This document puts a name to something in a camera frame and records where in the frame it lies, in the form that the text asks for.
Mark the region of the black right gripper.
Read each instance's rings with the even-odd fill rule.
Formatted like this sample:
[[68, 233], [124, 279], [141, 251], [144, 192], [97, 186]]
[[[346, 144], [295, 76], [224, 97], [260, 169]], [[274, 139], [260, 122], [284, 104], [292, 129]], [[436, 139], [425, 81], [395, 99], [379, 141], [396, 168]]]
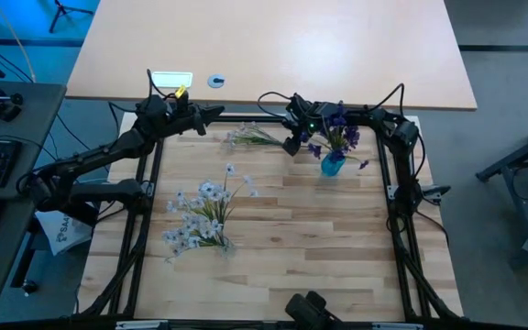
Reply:
[[303, 134], [310, 137], [314, 133], [320, 132], [323, 127], [323, 120], [336, 112], [336, 104], [306, 101], [295, 93], [290, 97], [286, 111], [288, 114], [284, 118], [284, 127], [297, 137], [287, 137], [282, 148], [293, 157], [300, 150], [302, 144], [298, 137]]

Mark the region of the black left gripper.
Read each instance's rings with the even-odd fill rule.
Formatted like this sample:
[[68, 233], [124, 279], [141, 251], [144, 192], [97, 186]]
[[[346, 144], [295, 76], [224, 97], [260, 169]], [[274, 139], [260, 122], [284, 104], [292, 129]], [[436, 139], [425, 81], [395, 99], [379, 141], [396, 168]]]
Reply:
[[200, 109], [189, 101], [187, 93], [183, 93], [176, 98], [176, 108], [173, 111], [174, 131], [181, 135], [192, 129], [199, 136], [204, 136], [205, 125], [213, 123], [224, 111], [223, 105], [210, 105]]

